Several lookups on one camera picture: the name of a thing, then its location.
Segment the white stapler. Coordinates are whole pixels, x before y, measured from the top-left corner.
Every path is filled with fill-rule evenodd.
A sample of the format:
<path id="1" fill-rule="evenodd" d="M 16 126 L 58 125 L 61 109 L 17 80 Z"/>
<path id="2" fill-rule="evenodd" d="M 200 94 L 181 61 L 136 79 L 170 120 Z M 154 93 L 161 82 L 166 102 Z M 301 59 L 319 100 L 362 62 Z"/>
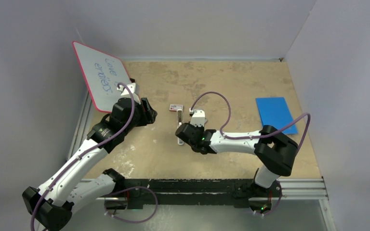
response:
<path id="1" fill-rule="evenodd" d="M 182 125 L 182 122 L 183 122 L 183 110 L 182 109 L 177 109 L 176 110 L 176 115 L 177 115 L 177 128 L 179 128 Z M 184 142 L 180 138 L 177 138 L 177 144 L 178 145 L 184 145 Z"/>

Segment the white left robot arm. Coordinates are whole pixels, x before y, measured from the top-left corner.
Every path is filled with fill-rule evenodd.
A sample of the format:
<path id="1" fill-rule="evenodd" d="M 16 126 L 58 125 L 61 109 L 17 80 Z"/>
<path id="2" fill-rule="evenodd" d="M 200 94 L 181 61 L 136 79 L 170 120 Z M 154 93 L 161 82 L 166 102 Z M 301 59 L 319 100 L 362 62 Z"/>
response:
<path id="1" fill-rule="evenodd" d="M 94 199 L 104 195 L 118 197 L 140 189 L 139 185 L 126 187 L 125 177 L 111 168 L 82 187 L 78 184 L 133 128 L 153 124 L 157 115 L 147 98 L 120 98 L 53 176 L 37 188 L 24 190 L 22 198 L 31 215 L 30 229 L 35 230 L 37 221 L 46 231 L 59 231 L 74 213 Z"/>

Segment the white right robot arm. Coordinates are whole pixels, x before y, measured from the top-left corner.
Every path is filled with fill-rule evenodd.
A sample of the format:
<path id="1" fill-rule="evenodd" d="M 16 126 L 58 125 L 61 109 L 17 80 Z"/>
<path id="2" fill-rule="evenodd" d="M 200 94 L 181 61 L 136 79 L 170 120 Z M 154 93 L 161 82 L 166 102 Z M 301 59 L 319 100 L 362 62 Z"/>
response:
<path id="1" fill-rule="evenodd" d="M 257 156 L 263 165 L 252 181 L 251 189 L 255 195 L 262 196 L 280 176 L 291 175 L 299 150 L 299 145 L 283 133 L 266 137 L 276 130 L 271 125 L 265 125 L 258 131 L 221 134 L 215 129 L 184 123 L 177 128 L 175 135 L 196 153 L 235 152 Z"/>

